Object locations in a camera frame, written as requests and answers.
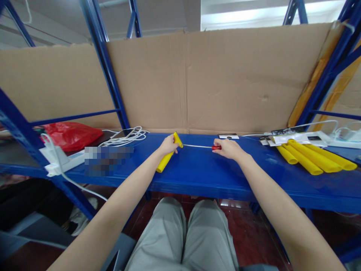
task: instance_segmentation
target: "shoe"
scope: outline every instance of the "shoe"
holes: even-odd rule
[[[89,198],[88,201],[94,207],[94,209],[98,207],[98,200],[96,198]],[[73,208],[69,220],[70,222],[73,222],[77,225],[71,236],[78,236],[89,224],[89,219],[77,207]]]

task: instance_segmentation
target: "white plug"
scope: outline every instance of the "white plug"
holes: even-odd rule
[[[55,151],[52,149],[52,146],[49,142],[45,143],[45,147],[39,149],[39,151],[45,156],[45,158],[49,161],[50,164],[57,164],[58,160],[56,158],[56,153],[58,154],[59,161],[61,164],[65,164],[69,162],[69,159],[65,152],[59,147],[55,146]]]

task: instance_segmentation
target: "red plastic bag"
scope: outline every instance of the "red plastic bag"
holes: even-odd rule
[[[63,151],[78,151],[103,135],[103,131],[77,122],[56,122],[44,125],[54,144]]]

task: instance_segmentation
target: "screwdriver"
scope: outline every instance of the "screwdriver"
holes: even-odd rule
[[[215,149],[222,149],[221,146],[212,146],[212,147],[207,147],[207,146],[197,146],[197,145],[187,145],[187,144],[182,144],[183,146],[188,146],[188,147],[198,147],[198,148],[210,148],[212,150]]]

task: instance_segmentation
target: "yellow foam tube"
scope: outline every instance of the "yellow foam tube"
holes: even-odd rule
[[[338,156],[337,154],[333,154],[332,152],[326,151],[324,149],[321,149],[321,148],[311,145],[311,144],[306,144],[305,146],[307,148],[329,158],[336,164],[339,164],[344,170],[351,171],[351,170],[354,170],[357,168],[357,164],[352,163],[351,161],[349,161],[345,158],[342,158],[342,157]]]
[[[286,144],[282,144],[282,146],[288,150],[300,164],[312,175],[320,175],[323,173],[323,170],[308,160],[302,153],[296,150],[294,147]]]
[[[288,164],[297,164],[298,160],[283,146],[276,146],[279,153],[285,158]]]
[[[183,144],[181,139],[179,138],[177,132],[174,132],[174,143],[179,143],[179,146],[182,148]],[[162,161],[159,163],[159,166],[157,167],[156,171],[159,173],[162,173],[165,166],[168,164],[170,158],[172,157],[174,151],[167,154],[166,156],[163,157]]]
[[[326,158],[325,156],[297,143],[295,140],[288,140],[288,144],[302,153],[307,159],[313,162],[316,166],[320,167],[323,171],[327,173],[339,172],[342,170],[342,167],[332,160]]]

